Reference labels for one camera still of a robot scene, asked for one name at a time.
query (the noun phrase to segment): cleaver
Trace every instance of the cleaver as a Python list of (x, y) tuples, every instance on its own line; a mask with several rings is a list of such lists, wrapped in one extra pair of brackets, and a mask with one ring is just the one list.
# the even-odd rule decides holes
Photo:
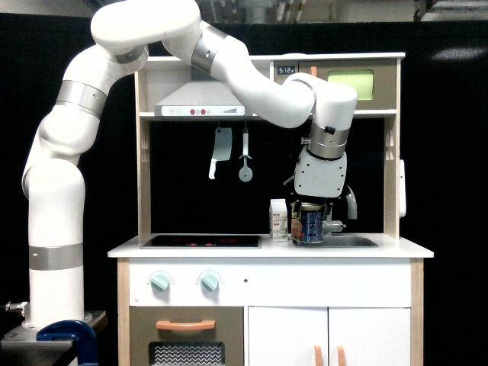
[(215, 146), (213, 148), (212, 160), (210, 161), (210, 171), (208, 178), (215, 179), (215, 169), (217, 162), (230, 159), (232, 151), (232, 128), (220, 128), (215, 130)]

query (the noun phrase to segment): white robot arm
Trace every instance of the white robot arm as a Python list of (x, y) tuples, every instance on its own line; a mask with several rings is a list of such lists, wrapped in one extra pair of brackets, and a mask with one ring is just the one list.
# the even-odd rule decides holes
[[(310, 142), (297, 165), (295, 188), (337, 197), (344, 182), (344, 146), (357, 99), (353, 88), (300, 73), (282, 86), (272, 82), (254, 68), (242, 42), (201, 21), (194, 0), (118, 2), (98, 11), (91, 25), (97, 45), (80, 53), (66, 70), (22, 178), (29, 198), (30, 325), (35, 328), (84, 317), (85, 185), (76, 165), (95, 141), (111, 86), (144, 66), (148, 43), (162, 41), (171, 54), (228, 85), (243, 105), (273, 124), (297, 127), (312, 113)], [(336, 177), (332, 183), (324, 172)]]

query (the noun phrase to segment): digital clock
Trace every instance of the digital clock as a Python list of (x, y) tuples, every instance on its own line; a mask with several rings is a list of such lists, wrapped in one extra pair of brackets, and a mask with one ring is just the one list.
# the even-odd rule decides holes
[(291, 75), (295, 73), (295, 66), (279, 66), (278, 75)]

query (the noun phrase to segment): oven door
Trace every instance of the oven door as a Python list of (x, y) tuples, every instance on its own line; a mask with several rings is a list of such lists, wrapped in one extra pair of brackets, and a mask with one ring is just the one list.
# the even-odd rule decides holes
[(131, 307), (130, 365), (244, 365), (242, 307)]

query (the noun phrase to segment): mint green knob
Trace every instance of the mint green knob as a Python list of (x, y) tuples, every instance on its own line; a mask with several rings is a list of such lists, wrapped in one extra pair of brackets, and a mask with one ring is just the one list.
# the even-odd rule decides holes
[(171, 279), (166, 272), (157, 271), (152, 274), (149, 282), (154, 291), (164, 291), (168, 288)]
[(214, 271), (205, 271), (200, 276), (200, 286), (205, 291), (215, 291), (219, 287), (219, 275)]

